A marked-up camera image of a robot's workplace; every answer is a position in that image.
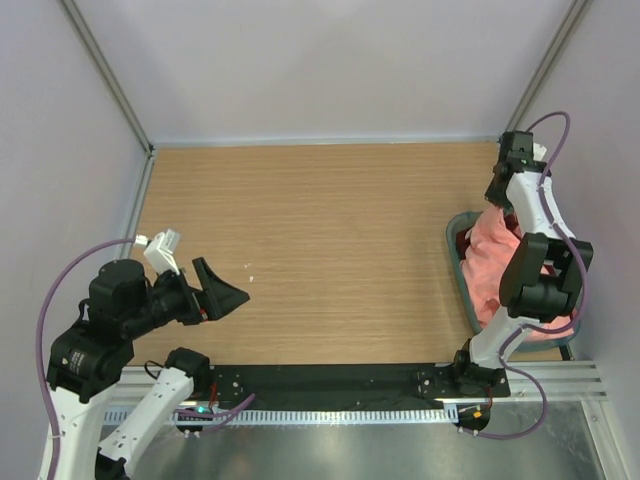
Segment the pink t shirt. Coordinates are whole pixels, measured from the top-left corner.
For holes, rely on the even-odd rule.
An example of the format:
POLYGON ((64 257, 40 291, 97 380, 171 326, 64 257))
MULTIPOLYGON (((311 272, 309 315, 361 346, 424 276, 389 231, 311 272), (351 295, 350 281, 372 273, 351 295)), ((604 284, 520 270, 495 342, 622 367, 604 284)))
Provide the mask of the pink t shirt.
POLYGON ((461 261, 469 296, 483 329, 489 325, 500 306, 500 282, 515 251, 506 259, 505 257, 490 258, 485 252, 478 255, 478 250, 469 249, 468 253, 471 256, 461 261))

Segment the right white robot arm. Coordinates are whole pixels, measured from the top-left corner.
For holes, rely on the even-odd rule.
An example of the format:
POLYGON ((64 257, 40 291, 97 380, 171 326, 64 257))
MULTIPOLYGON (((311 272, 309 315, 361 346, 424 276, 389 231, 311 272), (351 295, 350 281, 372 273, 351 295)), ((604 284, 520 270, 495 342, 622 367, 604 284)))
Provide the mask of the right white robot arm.
POLYGON ((560 214, 550 170, 536 158, 531 132, 502 134, 485 196, 515 214, 521 237, 499 283, 497 312, 454 357, 450 382, 464 396, 504 381, 509 356, 530 332, 561 316, 579 318, 593 259, 592 245, 577 239, 560 214))

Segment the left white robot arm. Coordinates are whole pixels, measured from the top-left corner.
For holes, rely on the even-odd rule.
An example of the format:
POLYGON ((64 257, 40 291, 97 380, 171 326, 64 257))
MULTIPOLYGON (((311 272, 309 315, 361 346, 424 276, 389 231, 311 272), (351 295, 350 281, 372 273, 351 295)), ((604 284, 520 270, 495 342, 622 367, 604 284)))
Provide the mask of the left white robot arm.
POLYGON ((156 281, 131 259, 103 265, 80 305, 79 318, 51 345, 43 376, 50 430, 43 479, 128 479, 169 417, 212 386, 210 360, 186 348, 170 352, 149 392, 120 427, 100 437, 108 404, 138 338, 172 321, 194 326, 219 320, 247 303, 247 292, 193 261, 200 285, 181 272, 156 281))

